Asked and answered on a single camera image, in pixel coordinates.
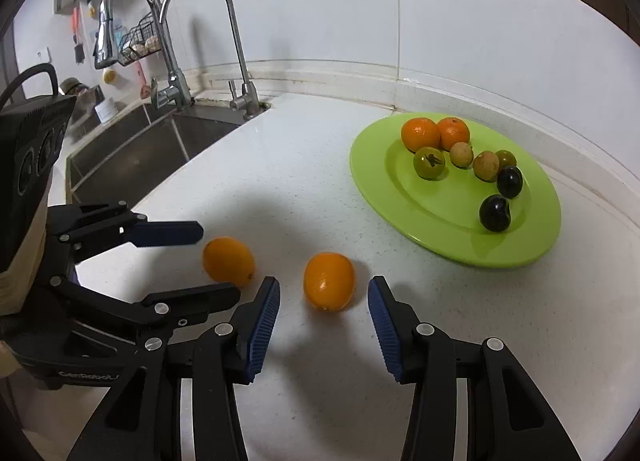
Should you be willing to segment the large orange mandarin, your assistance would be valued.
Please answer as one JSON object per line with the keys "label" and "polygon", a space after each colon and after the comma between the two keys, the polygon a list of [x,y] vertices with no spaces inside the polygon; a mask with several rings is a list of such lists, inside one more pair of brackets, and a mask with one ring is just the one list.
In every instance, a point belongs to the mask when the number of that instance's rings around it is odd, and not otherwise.
{"label": "large orange mandarin", "polygon": [[356,289],[354,265],[340,253],[323,252],[308,262],[303,277],[307,302],[320,311],[337,313],[348,306]]}

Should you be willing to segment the dark plum back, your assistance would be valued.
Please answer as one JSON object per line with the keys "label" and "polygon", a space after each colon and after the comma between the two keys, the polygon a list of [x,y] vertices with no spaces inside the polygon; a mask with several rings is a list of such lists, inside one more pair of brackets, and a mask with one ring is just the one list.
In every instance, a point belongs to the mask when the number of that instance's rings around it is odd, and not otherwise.
{"label": "dark plum back", "polygon": [[502,233],[511,225],[511,212],[508,199],[500,194],[488,196],[478,211],[480,223],[492,233]]}

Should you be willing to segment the dark plum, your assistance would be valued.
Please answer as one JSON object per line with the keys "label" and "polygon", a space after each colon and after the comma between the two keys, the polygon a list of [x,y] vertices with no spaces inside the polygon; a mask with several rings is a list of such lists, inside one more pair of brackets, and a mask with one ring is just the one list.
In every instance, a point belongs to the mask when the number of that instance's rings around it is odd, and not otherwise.
{"label": "dark plum", "polygon": [[492,233],[502,233],[511,225],[511,212],[508,199],[500,194],[488,196],[478,211],[480,223]]}
{"label": "dark plum", "polygon": [[524,179],[516,166],[506,166],[497,175],[497,188],[506,199],[516,198],[522,191]]}

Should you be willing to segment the tan longan front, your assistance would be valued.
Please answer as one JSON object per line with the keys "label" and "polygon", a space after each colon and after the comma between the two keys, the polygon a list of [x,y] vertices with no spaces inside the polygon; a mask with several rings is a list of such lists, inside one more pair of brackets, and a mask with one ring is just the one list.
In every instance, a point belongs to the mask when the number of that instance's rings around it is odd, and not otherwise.
{"label": "tan longan front", "polygon": [[473,170],[475,176],[486,182],[494,182],[500,170],[498,156],[491,151],[483,151],[474,158]]}

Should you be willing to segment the tan longan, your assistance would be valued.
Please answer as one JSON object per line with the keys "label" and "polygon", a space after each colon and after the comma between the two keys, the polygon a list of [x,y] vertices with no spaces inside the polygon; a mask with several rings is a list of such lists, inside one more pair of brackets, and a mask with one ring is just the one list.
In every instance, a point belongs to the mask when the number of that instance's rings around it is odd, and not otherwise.
{"label": "tan longan", "polygon": [[494,182],[500,170],[498,156],[491,151],[483,151],[474,158],[473,170],[475,176],[486,182]]}
{"label": "tan longan", "polygon": [[468,168],[474,161],[471,145],[465,141],[454,143],[449,149],[450,161],[457,168]]}

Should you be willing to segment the tan longan back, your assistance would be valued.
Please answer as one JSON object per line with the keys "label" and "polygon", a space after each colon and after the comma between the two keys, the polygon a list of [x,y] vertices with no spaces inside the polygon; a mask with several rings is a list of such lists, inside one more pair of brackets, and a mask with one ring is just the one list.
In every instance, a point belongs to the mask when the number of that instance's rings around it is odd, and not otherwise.
{"label": "tan longan back", "polygon": [[457,168],[468,168],[474,161],[471,145],[465,141],[454,143],[449,149],[450,161]]}

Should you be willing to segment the green tomato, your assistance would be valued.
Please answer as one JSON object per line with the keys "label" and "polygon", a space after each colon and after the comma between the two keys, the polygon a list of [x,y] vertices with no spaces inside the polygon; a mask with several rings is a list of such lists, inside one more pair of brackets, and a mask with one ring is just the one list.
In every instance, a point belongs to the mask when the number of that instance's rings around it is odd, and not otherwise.
{"label": "green tomato", "polygon": [[518,166],[518,161],[516,161],[515,155],[508,150],[497,151],[496,157],[498,158],[500,170],[503,170],[506,167]]}
{"label": "green tomato", "polygon": [[422,147],[413,155],[413,167],[423,179],[436,180],[446,168],[446,160],[437,148]]}

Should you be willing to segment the green tomato front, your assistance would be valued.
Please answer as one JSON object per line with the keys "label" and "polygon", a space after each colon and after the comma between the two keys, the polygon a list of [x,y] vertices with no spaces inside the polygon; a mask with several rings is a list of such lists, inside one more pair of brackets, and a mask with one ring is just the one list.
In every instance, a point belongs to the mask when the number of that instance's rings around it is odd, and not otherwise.
{"label": "green tomato front", "polygon": [[496,157],[498,158],[500,170],[503,170],[506,167],[518,166],[518,161],[516,161],[515,155],[508,150],[497,151]]}

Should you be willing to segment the stainless steel sink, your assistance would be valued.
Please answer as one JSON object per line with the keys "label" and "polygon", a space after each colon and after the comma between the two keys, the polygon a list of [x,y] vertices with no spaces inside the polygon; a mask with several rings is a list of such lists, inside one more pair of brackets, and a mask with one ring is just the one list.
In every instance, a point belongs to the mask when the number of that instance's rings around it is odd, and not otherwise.
{"label": "stainless steel sink", "polygon": [[140,103],[93,129],[65,160],[67,203],[124,201],[135,206],[179,168],[250,116],[221,100],[188,109]]}

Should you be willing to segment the large chrome faucet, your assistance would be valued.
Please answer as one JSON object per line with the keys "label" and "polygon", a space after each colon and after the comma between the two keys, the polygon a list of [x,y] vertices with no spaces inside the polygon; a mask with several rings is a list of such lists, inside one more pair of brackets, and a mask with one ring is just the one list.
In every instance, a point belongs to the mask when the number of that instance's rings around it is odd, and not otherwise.
{"label": "large chrome faucet", "polygon": [[165,61],[168,85],[160,89],[156,80],[152,80],[153,106],[155,109],[160,109],[168,103],[173,103],[178,110],[184,110],[191,106],[193,98],[172,48],[168,25],[160,20],[160,0],[145,1],[150,8],[149,19],[132,28],[118,42],[114,27],[114,0],[101,0],[98,14],[99,28],[93,51],[94,67],[102,70],[115,63],[128,65],[159,51]]}

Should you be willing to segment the thin gooseneck faucet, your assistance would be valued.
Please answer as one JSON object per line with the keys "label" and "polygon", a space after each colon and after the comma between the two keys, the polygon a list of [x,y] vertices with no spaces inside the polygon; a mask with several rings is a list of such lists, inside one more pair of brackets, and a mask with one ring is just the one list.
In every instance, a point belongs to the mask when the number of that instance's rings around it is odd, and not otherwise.
{"label": "thin gooseneck faucet", "polygon": [[246,121],[264,111],[233,0],[163,0],[162,19],[171,27],[178,65],[194,94],[216,88]]}

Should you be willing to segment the green plate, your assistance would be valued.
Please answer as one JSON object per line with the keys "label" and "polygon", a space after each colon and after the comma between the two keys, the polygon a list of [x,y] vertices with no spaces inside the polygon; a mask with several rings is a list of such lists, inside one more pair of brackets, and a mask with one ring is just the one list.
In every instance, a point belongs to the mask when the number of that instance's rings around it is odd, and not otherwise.
{"label": "green plate", "polygon": [[498,189],[472,169],[446,164],[428,180],[414,170],[413,154],[400,138],[401,126],[416,113],[381,118],[350,148],[352,180],[370,207],[402,235],[427,250],[463,264],[487,268],[524,266],[546,254],[560,234],[561,205],[538,162],[514,141],[468,120],[476,153],[508,150],[523,174],[521,193],[510,201],[511,224],[492,233],[480,222],[480,203]]}

